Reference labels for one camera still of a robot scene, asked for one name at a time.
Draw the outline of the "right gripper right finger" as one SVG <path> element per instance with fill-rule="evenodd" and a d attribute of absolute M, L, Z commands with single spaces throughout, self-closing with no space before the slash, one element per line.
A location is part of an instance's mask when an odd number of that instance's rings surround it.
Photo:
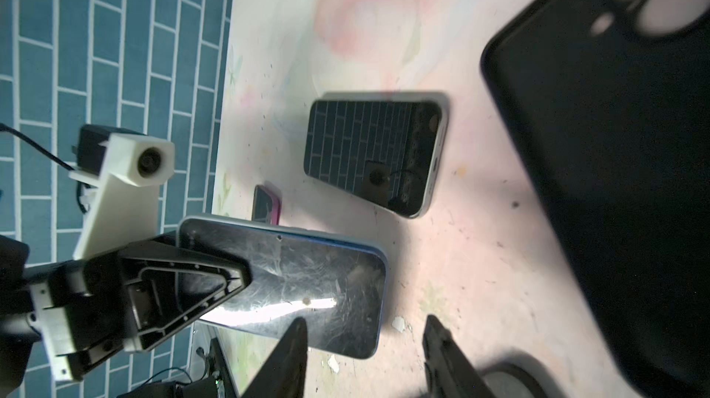
<path fill-rule="evenodd" d="M 451 332 L 435 315 L 426 318 L 423 353 L 430 397 L 494 397 Z"/>

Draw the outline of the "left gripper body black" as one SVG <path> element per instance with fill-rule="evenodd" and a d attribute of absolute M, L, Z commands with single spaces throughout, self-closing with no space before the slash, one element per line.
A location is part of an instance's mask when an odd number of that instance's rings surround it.
<path fill-rule="evenodd" d="M 128 294 L 143 260 L 142 248 L 76 250 L 66 261 L 29 268 L 28 320 L 56 381 L 82 381 L 121 352 L 144 352 Z"/>

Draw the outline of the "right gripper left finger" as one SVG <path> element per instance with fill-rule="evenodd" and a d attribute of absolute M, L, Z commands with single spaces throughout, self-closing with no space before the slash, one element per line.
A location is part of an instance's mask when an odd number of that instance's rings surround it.
<path fill-rule="evenodd" d="M 302 398 L 307 360 L 307 322 L 304 318 L 295 318 L 241 396 Z"/>

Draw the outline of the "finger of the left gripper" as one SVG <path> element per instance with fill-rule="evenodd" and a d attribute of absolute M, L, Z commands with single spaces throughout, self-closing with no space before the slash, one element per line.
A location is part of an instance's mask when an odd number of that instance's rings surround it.
<path fill-rule="evenodd" d="M 122 248 L 118 268 L 127 351 L 155 349 L 251 283 L 238 258 L 156 241 Z"/>

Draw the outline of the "blue phone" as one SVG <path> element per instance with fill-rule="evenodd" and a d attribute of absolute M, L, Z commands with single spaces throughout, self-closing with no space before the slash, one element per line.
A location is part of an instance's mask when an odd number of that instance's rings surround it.
<path fill-rule="evenodd" d="M 356 359 L 378 347 L 388 260 L 362 239 L 229 217 L 182 220 L 181 248 L 244 262 L 251 281 L 204 322 L 279 339 L 305 319 L 310 347 Z"/>

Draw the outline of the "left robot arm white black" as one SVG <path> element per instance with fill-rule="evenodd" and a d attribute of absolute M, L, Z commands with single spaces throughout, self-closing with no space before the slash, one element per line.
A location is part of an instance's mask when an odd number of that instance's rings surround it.
<path fill-rule="evenodd" d="M 35 344 L 57 381 L 80 381 L 121 351 L 152 351 L 251 283 L 245 261 L 173 235 L 35 267 L 29 253 L 2 237 L 2 396 L 23 383 Z"/>

